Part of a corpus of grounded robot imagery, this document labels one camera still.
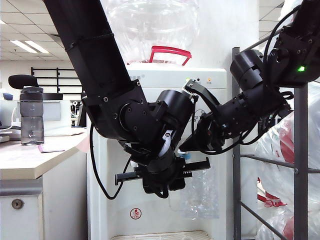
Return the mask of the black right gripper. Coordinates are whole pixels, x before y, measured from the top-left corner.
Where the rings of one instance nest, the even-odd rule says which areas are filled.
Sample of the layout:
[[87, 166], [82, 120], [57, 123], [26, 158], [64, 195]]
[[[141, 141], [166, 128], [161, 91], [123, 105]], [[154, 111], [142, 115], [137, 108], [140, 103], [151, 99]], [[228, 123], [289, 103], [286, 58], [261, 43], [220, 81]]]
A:
[[183, 152], [198, 151], [214, 151], [221, 152], [225, 140], [221, 136], [217, 122], [213, 119], [211, 112], [203, 113], [197, 123], [197, 130], [194, 135], [187, 137], [179, 149]]

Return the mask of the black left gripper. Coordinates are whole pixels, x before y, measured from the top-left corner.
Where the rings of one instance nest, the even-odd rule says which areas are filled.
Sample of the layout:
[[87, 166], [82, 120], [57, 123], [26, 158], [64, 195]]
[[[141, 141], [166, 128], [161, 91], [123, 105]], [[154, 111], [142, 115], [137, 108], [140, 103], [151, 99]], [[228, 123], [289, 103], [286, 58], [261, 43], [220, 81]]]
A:
[[211, 167], [209, 158], [204, 161], [186, 163], [183, 157], [176, 157], [173, 164], [160, 172], [151, 172], [147, 167], [138, 165], [132, 172], [115, 175], [115, 184], [142, 179], [142, 186], [147, 194], [168, 194], [169, 191], [181, 190], [186, 186], [185, 178], [192, 177], [193, 171]]

